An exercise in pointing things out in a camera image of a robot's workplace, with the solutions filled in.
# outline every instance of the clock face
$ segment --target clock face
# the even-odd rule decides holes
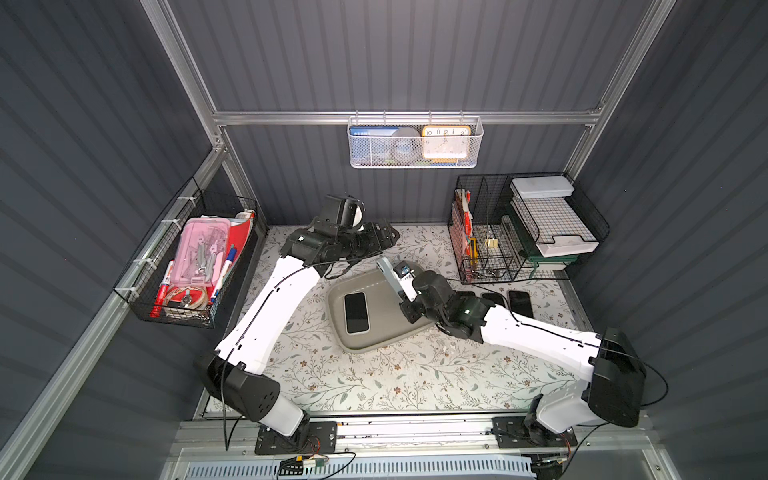
[[[454,161],[467,158],[471,132],[466,125],[427,125],[422,130],[423,157]]]

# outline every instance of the smartphone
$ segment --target smartphone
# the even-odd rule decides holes
[[[486,300],[491,300],[496,305],[503,306],[504,308],[507,308],[507,304],[504,301],[504,296],[501,295],[500,293],[492,293],[492,292],[483,293],[482,294],[482,298],[484,298]]]
[[[344,296],[344,314],[346,317],[346,332],[349,335],[359,335],[371,330],[368,323],[368,306],[363,292],[348,293]]]
[[[533,318],[531,295],[528,292],[509,290],[507,296],[509,297],[509,310],[511,312],[525,315],[528,318]]]

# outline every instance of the table surface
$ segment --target table surface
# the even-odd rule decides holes
[[[385,255],[411,260],[446,278],[458,278],[448,228],[434,225],[397,226],[396,246]],[[272,227],[240,318],[250,307],[274,268],[279,250],[295,227]],[[340,271],[346,264],[336,266]],[[275,344],[264,374],[280,382],[281,393],[313,412],[386,410],[526,409],[539,393],[574,381],[561,367],[517,350],[456,339],[431,327],[400,342],[363,354],[344,352],[326,318],[326,293],[348,276],[376,268],[375,259],[355,265],[338,280],[319,282],[296,309]],[[455,290],[472,286],[451,282]],[[527,280],[484,286],[502,293],[531,294],[534,317],[576,329],[573,316],[555,280]],[[207,412],[220,412],[211,399]]]

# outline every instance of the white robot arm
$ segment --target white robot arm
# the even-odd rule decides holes
[[[210,394],[247,419],[303,445],[309,416],[280,395],[280,384],[262,375],[275,342],[304,296],[341,258],[353,265],[393,246],[399,233],[386,222],[366,223],[362,204],[328,196],[312,230],[294,231],[281,249],[272,276],[237,327],[215,352],[196,361]],[[534,398],[525,427],[534,443],[545,445],[576,423],[597,419],[621,426],[637,424],[645,370],[623,333],[604,335],[564,329],[510,312],[490,300],[458,295],[443,276],[428,270],[414,276],[407,262],[377,261],[402,302],[409,322],[422,316],[444,333],[539,356],[573,372],[578,380]]]
[[[532,441],[544,445],[577,423],[598,419],[637,424],[645,368],[622,332],[608,329],[599,335],[561,328],[491,300],[458,295],[445,277],[431,270],[414,276],[408,262],[393,266],[381,258],[376,265],[402,299],[400,309],[409,322],[426,316],[448,335],[520,350],[577,376],[570,386],[534,398],[525,421]]]

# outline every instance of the aluminum frame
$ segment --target aluminum frame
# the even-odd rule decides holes
[[[495,416],[525,416],[525,412],[457,412],[414,414],[392,412],[378,415],[321,415],[312,421],[339,423],[336,440],[338,452],[357,452],[359,457],[396,457],[403,455],[483,455],[509,453],[566,453],[562,447],[499,449],[491,430]],[[229,452],[221,448],[221,424],[217,421],[182,422],[170,448],[161,480],[184,478],[190,462],[239,461],[254,458],[288,458],[290,455],[255,455],[253,445],[259,433],[259,424],[241,421],[232,438]],[[575,427],[578,439],[592,427]],[[645,412],[633,429],[606,425],[590,435],[589,443],[580,450],[641,450],[657,480],[679,480],[670,471],[670,463],[663,460],[664,447]]]
[[[441,119],[480,117],[493,125],[594,125],[600,120],[597,110],[584,111],[216,111],[216,125],[347,125],[350,118],[366,123],[439,124]]]
[[[573,178],[576,178],[594,150],[595,144],[616,107],[621,102],[621,98],[650,45],[674,7],[675,1],[653,1],[603,95],[601,107],[596,111],[467,112],[466,114],[481,115],[486,124],[583,124],[588,127],[591,126],[574,149],[566,166],[566,171]],[[226,131],[223,131],[221,126],[227,124],[337,124],[337,122],[345,124],[350,116],[354,116],[358,112],[217,112],[168,1],[141,0],[141,4],[213,146],[213,150],[196,172],[195,180],[201,187],[207,186],[218,167],[223,164],[235,192],[241,196],[251,197],[257,202],[258,216],[262,219],[260,230],[266,233],[266,223],[263,222],[264,215],[261,206],[253,193],[243,165],[240,163]],[[225,148],[229,151],[228,155],[225,155]],[[187,184],[181,196],[190,196],[192,194],[191,189],[194,187],[196,187],[194,182]],[[180,202],[181,200],[178,200],[172,206],[166,217],[168,220],[173,218],[172,214],[176,209],[181,208]],[[147,252],[151,251],[149,246],[159,240],[162,236],[161,230],[168,228],[169,225],[169,223],[161,223],[141,251],[141,255],[147,255]],[[136,263],[126,272],[126,275],[121,279],[121,285],[125,284],[130,276],[137,275],[137,272],[133,270],[139,267],[140,264]],[[109,340],[117,332],[127,312],[127,305],[116,293],[112,293],[67,358],[59,366],[43,393],[27,412],[22,423],[5,443],[0,452],[0,480],[20,480],[26,475],[94,365],[101,358],[101,354],[106,349]],[[603,434],[601,432],[593,435],[591,443],[599,444]],[[611,436],[610,441],[615,442],[615,435]],[[384,454],[391,455],[392,452],[387,449]]]
[[[611,121],[611,117],[613,117],[616,108],[621,103],[621,99],[627,92],[632,78],[634,78],[637,70],[640,68],[646,53],[648,53],[650,46],[656,40],[661,26],[667,20],[676,1],[654,0],[645,12],[640,27],[635,32],[632,42],[630,42],[624,57],[619,62],[611,81],[605,89],[599,105],[600,119],[584,133],[565,166],[565,172],[574,180],[584,168],[587,159],[592,154],[598,140],[600,140],[608,122]]]
[[[197,191],[198,185],[200,188],[205,188],[210,183],[225,156],[226,152],[221,147],[211,150],[197,169],[194,179],[187,182],[177,200],[165,214],[165,220],[176,218],[188,203],[187,198]],[[160,222],[146,244],[142,246],[137,260],[149,258],[169,228],[171,228],[171,222]],[[141,262],[133,262],[118,282],[118,288],[133,285],[142,268]],[[110,293],[94,319],[88,324],[88,328],[27,411],[11,438],[5,443],[0,452],[1,480],[21,480],[27,475],[129,312],[128,304],[115,292]]]

